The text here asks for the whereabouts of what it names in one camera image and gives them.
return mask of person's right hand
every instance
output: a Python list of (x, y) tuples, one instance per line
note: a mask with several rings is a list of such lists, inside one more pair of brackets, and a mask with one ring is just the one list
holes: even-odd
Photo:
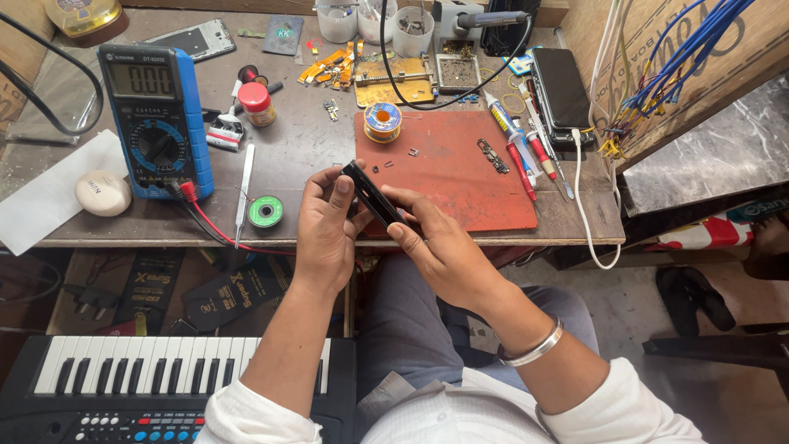
[(455, 219), (416, 191), (388, 185), (381, 191), (421, 225), (424, 241), (399, 222), (389, 225), (387, 232), (413, 259), (441, 299), (484, 317), (499, 303), (500, 295), (509, 293), (514, 285), (499, 274)]

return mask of multimeter dial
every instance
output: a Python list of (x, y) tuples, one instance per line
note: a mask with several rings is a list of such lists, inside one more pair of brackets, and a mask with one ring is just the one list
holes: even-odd
[(129, 151), (140, 165), (160, 175), (181, 170), (189, 155), (181, 133), (158, 119), (145, 119), (131, 128)]

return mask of white shirt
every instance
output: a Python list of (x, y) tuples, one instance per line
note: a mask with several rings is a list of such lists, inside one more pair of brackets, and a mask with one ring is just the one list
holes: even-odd
[[(208, 401), (196, 444), (321, 442), (321, 426), (254, 393), (238, 380)], [(611, 361), (603, 385), (558, 415), (540, 414), (526, 392), (469, 368), (461, 387), (434, 381), (415, 390), (390, 373), (357, 406), (363, 444), (390, 442), (527, 442), (562, 444), (704, 442), (687, 418), (675, 414), (638, 379), (627, 359)]]

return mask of black piano key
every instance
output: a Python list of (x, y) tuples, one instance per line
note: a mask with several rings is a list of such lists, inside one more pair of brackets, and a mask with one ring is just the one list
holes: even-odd
[(110, 378), (110, 370), (112, 370), (112, 358), (107, 358), (101, 364), (99, 382), (96, 384), (96, 394), (104, 394), (104, 389), (107, 387), (107, 379)]
[(88, 374), (90, 363), (90, 358), (82, 358), (80, 361), (80, 364), (77, 366), (77, 374), (74, 375), (74, 388), (71, 393), (75, 395), (82, 393), (82, 385), (85, 383), (85, 375)]
[(159, 358), (156, 363), (156, 370), (153, 372), (153, 384), (151, 385), (151, 394), (158, 395), (159, 387), (162, 386), (162, 378), (164, 378), (164, 367), (167, 365), (166, 358)]
[(323, 373), (323, 360), (318, 361), (318, 375), (315, 377), (315, 388), (312, 390), (313, 395), (320, 395), (320, 374)]
[(123, 377), (126, 375), (126, 366), (129, 364), (129, 358), (123, 358), (118, 361), (118, 368), (115, 369), (115, 380), (112, 382), (112, 394), (117, 395), (121, 392), (123, 387)]
[(198, 359), (195, 363), (195, 373), (192, 375), (192, 394), (196, 395), (200, 392), (200, 382), (203, 381), (203, 366), (205, 359)]
[(206, 394), (214, 394), (216, 387), (216, 375), (219, 373), (219, 358), (211, 360), (211, 368), (208, 369), (208, 386), (206, 387)]
[(62, 395), (65, 393), (65, 385), (69, 382), (69, 375), (73, 366), (74, 358), (68, 358), (63, 361), (63, 365), (60, 367), (60, 375), (58, 375), (58, 384), (54, 387), (55, 394)]
[(137, 393), (137, 384), (140, 383), (140, 373), (143, 370), (143, 363), (145, 359), (137, 358), (132, 364), (132, 374), (129, 375), (129, 394)]
[(173, 368), (170, 369), (170, 382), (167, 384), (167, 394), (168, 395), (175, 395), (175, 389), (178, 385), (178, 375), (181, 374), (181, 362), (183, 361), (182, 358), (176, 358), (173, 360)]
[(233, 365), (236, 363), (235, 359), (228, 359), (225, 363), (225, 376), (222, 380), (222, 387), (227, 387), (233, 381)]

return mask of white container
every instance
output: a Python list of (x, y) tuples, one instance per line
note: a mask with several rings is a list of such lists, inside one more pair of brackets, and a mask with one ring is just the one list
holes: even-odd
[(425, 11), (424, 35), (411, 36), (400, 29), (399, 23), (403, 17), (408, 17), (409, 21), (421, 21), (421, 9), (416, 6), (407, 6), (406, 8), (400, 9), (394, 15), (394, 23), (397, 28), (394, 30), (392, 47), (394, 48), (394, 52), (400, 57), (419, 57), (422, 52), (428, 52), (430, 39), (433, 35), (433, 28), (436, 23), (433, 21), (433, 16)]
[[(374, 0), (362, 0), (359, 2), (359, 34), (365, 42), (380, 45), (381, 44), (381, 22), (378, 20), (376, 13), (372, 12), (372, 7), (369, 5)], [(381, 4), (374, 3), (376, 11), (381, 14)], [(384, 43), (392, 41), (392, 36), (395, 34), (395, 14), (397, 13), (397, 2), (390, 0), (387, 4), (387, 19), (386, 27), (383, 30)]]
[[(315, 0), (316, 5), (347, 5), (347, 0)], [(356, 35), (357, 6), (350, 8), (316, 8), (318, 9), (318, 25), (324, 39), (332, 43), (347, 43)]]

